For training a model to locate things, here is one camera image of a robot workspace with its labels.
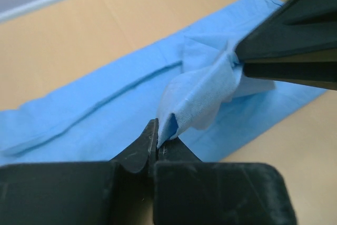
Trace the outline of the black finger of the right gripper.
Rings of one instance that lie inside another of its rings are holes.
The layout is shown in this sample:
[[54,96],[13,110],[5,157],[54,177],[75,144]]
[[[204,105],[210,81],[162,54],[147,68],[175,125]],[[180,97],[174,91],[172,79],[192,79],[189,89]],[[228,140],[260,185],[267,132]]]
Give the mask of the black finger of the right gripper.
[[235,53],[240,61],[336,61],[336,0],[288,0]]
[[252,63],[244,65],[244,74],[256,79],[336,89],[336,62]]

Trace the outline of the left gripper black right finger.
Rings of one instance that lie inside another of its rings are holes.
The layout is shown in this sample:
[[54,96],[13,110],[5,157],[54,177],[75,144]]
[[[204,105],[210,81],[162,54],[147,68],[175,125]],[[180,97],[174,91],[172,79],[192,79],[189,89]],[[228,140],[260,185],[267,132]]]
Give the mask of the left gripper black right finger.
[[158,150],[155,224],[297,224],[284,179],[265,163],[202,162],[180,140]]

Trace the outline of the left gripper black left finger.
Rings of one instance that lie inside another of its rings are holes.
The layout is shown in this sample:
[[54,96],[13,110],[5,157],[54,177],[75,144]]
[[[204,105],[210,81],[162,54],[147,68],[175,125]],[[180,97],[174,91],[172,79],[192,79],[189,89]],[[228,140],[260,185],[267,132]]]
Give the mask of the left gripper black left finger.
[[1,224],[114,224],[151,194],[158,121],[108,161],[1,167]]

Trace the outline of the light blue long sleeve shirt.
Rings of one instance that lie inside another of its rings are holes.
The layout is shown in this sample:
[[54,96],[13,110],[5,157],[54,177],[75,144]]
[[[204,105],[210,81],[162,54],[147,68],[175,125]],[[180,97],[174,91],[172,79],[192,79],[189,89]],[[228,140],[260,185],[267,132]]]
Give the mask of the light blue long sleeve shirt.
[[218,161],[310,103],[323,89],[255,80],[236,43],[282,5],[238,0],[45,97],[1,112],[1,164],[109,160],[150,119]]

